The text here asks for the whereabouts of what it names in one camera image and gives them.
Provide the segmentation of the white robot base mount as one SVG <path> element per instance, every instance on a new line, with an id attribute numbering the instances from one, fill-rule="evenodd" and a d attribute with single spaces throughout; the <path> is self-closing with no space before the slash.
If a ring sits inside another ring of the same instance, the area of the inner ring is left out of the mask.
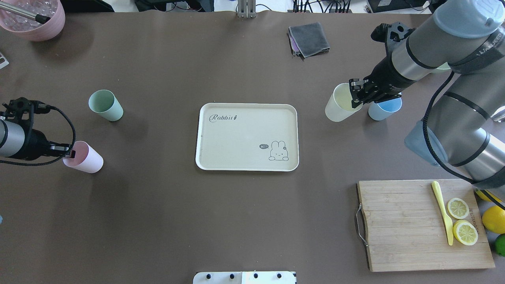
<path id="1" fill-rule="evenodd" d="M 296 273 L 291 271 L 225 271 L 200 272 L 193 284 L 296 284 Z"/>

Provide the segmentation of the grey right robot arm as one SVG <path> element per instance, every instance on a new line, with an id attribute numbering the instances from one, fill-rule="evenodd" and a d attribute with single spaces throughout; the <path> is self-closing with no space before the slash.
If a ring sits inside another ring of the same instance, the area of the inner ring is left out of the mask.
<path id="1" fill-rule="evenodd" d="M 458 77 L 405 139 L 429 163 L 447 163 L 504 199 L 504 142 L 482 125 L 504 105 L 504 3 L 448 0 L 418 28 L 381 24 L 371 38 L 386 57 L 350 79 L 352 106 L 395 99 L 443 63 Z"/>

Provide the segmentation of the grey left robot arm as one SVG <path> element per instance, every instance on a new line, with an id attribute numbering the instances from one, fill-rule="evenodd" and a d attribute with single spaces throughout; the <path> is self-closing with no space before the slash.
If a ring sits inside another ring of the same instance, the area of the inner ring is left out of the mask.
<path id="1" fill-rule="evenodd" d="M 31 132 L 19 124 L 1 120 L 0 155 L 13 159 L 33 161 L 41 156 L 75 158 L 76 151 L 70 144 L 59 144 L 47 140 L 46 136 L 36 129 Z"/>

